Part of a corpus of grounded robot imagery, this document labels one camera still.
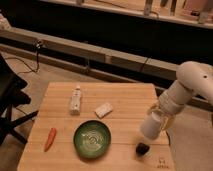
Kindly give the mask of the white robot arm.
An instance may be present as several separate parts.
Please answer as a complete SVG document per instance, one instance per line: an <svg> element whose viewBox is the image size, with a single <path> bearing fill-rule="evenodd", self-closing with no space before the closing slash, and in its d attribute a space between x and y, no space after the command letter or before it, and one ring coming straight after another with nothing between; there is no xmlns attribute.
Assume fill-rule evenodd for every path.
<svg viewBox="0 0 213 171"><path fill-rule="evenodd" d="M213 67L187 61L178 66L176 80L158 98L159 109L164 113L162 129L168 129L175 116L196 95L213 106Z"/></svg>

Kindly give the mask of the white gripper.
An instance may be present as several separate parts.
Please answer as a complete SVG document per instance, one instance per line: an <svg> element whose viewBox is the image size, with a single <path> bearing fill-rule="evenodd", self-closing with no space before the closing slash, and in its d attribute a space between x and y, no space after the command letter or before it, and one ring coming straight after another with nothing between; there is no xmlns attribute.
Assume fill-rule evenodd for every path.
<svg viewBox="0 0 213 171"><path fill-rule="evenodd" d="M194 92L184 87L179 81L165 90L158 98L159 108L167 115L163 116L162 130L167 130L175 121L176 114L179 114L185 105L194 96Z"/></svg>

